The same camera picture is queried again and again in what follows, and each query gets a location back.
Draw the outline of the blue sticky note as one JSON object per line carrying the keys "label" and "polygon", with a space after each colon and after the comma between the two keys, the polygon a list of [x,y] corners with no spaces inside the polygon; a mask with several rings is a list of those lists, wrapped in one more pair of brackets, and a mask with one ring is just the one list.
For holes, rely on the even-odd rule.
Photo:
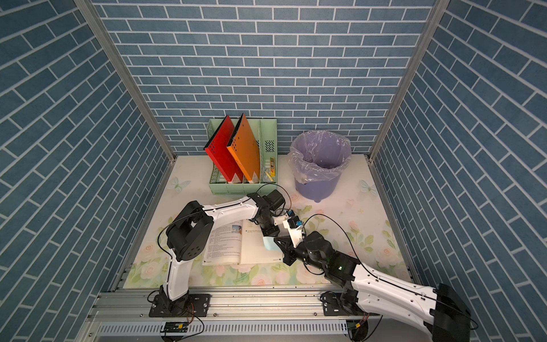
{"label": "blue sticky note", "polygon": [[268,250],[268,251],[277,251],[277,252],[281,251],[279,249],[279,247],[276,245],[276,243],[274,241],[274,237],[263,237],[263,242],[264,242],[264,246],[265,246],[266,250]]}

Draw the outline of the English textbook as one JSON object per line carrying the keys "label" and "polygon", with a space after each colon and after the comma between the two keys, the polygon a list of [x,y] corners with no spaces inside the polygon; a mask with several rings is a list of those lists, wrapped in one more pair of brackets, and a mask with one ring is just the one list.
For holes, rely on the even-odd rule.
{"label": "English textbook", "polygon": [[281,262],[282,251],[266,250],[263,237],[261,228],[249,220],[215,227],[209,236],[202,264],[221,266]]}

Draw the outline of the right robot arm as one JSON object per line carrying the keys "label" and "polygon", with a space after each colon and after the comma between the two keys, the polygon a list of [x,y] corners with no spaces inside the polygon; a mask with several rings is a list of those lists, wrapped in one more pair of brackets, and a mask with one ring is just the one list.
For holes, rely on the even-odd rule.
{"label": "right robot arm", "polygon": [[340,286],[339,305],[344,312],[387,316],[423,331],[433,341],[470,340],[470,310],[451,286],[413,284],[364,266],[334,249],[318,232],[298,243],[290,236],[273,241],[285,264],[300,260],[321,269],[329,282]]}

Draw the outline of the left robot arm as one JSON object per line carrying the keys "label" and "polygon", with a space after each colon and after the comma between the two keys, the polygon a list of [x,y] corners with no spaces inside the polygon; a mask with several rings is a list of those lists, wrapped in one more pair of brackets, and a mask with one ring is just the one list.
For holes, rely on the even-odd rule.
{"label": "left robot arm", "polygon": [[209,266],[280,262],[283,255],[273,247],[280,232],[274,214],[284,204],[277,190],[220,205],[189,202],[166,229],[171,262],[162,293],[172,302],[186,296],[194,259],[201,254]]}

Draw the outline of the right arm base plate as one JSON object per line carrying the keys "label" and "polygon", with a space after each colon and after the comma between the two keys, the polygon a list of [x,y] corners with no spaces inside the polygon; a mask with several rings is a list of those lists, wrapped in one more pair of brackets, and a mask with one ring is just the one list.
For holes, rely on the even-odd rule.
{"label": "right arm base plate", "polygon": [[368,315],[358,306],[357,294],[327,291],[320,295],[319,300],[325,316],[363,318]]}

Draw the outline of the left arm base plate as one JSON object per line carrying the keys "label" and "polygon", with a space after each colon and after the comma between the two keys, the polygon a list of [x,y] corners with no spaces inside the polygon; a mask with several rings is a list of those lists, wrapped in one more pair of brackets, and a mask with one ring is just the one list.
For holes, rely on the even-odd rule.
{"label": "left arm base plate", "polygon": [[156,294],[152,300],[148,316],[151,318],[199,317],[204,318],[209,311],[210,294],[186,294],[175,301],[164,293]]}

